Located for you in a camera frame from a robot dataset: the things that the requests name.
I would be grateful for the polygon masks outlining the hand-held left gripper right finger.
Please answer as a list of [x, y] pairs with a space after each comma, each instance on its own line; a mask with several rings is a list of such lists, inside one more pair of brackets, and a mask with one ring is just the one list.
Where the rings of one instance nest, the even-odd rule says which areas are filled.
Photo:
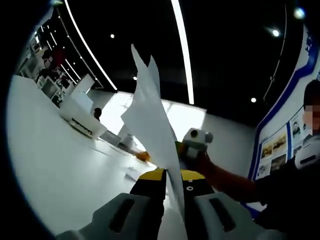
[[215, 192], [201, 174], [181, 170], [184, 224], [189, 240], [281, 240], [283, 233], [264, 229], [248, 209]]

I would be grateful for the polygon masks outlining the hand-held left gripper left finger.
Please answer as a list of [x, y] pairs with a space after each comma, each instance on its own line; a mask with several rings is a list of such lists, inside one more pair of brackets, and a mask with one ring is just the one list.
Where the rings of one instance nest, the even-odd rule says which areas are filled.
[[156, 240], [164, 215], [166, 185], [165, 169], [148, 171], [130, 193], [121, 193], [97, 209], [88, 225], [60, 233], [56, 239]]

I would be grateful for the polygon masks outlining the person's right hand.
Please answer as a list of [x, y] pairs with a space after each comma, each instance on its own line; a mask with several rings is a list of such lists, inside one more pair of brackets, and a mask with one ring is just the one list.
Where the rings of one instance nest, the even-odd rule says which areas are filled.
[[195, 169], [198, 173], [205, 177], [211, 176], [215, 173], [216, 167], [217, 166], [211, 162], [206, 151], [200, 151], [197, 154]]

